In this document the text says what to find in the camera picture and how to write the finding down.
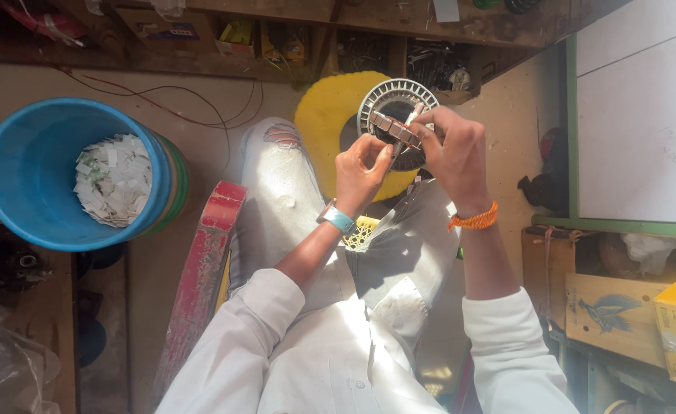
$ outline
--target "plastic bag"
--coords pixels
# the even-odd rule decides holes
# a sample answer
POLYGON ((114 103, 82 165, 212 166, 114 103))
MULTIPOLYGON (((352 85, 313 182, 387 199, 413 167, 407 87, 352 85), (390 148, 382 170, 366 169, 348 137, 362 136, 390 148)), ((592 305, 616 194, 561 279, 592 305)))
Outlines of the plastic bag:
POLYGON ((85 0, 87 11, 94 15, 103 15, 102 10, 100 10, 100 1, 101 0, 85 0))
POLYGON ((676 249, 675 237, 622 233, 621 240, 627 243, 629 259, 640 263, 640 273, 642 274, 662 274, 670 252, 676 249))
POLYGON ((59 368, 54 352, 0 327, 0 414, 59 414, 51 402, 59 368))
POLYGON ((186 8, 185 0, 151 0, 151 5, 154 6, 156 13, 166 21, 182 17, 186 8))

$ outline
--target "hand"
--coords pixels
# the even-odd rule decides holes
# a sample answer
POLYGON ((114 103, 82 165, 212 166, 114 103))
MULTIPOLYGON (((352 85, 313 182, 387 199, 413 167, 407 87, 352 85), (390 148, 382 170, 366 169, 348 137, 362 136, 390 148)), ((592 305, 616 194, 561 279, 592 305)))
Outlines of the hand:
POLYGON ((467 219, 491 208, 486 187, 486 130, 440 106, 409 125, 423 143, 427 165, 458 210, 467 219), (425 124, 435 123, 435 131, 425 124))
POLYGON ((376 197, 391 163, 392 145, 365 133, 336 157, 336 209, 353 220, 376 197))

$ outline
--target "light blue jeans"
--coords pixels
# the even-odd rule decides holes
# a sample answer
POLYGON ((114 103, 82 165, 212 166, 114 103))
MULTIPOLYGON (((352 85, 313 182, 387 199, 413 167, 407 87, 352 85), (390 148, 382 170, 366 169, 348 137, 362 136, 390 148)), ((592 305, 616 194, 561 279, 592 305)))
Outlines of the light blue jeans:
MULTIPOLYGON (((267 118, 250 127, 241 152, 241 184, 248 196, 231 243, 229 295, 254 271, 273 268, 292 251, 315 229, 315 219, 325 207, 314 168, 291 122, 267 118)), ((366 242, 346 248, 358 297, 373 309, 408 277, 431 310, 460 243, 460 229, 447 230, 455 212, 435 180, 416 183, 366 242)))

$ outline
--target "red wooden armrest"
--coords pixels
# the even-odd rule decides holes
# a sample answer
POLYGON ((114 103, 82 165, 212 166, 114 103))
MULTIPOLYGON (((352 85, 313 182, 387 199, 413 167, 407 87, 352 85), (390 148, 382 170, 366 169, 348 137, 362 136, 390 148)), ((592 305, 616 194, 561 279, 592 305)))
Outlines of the red wooden armrest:
POLYGON ((228 258, 235 220, 246 200, 246 187, 221 181, 202 210, 195 238, 179 279, 166 342, 151 392, 155 409, 213 319, 228 258))

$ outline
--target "stacked buckets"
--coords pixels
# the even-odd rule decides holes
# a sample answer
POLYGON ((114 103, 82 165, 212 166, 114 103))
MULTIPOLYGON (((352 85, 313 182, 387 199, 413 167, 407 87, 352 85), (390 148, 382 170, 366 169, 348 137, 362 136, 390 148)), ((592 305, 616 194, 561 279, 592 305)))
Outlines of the stacked buckets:
POLYGON ((100 102, 46 99, 0 124, 0 220, 44 248, 88 251, 164 228, 191 195, 185 158, 168 139, 100 102), (151 194, 136 221, 113 228, 82 210, 76 194, 77 156, 115 134, 141 139, 151 159, 151 194))

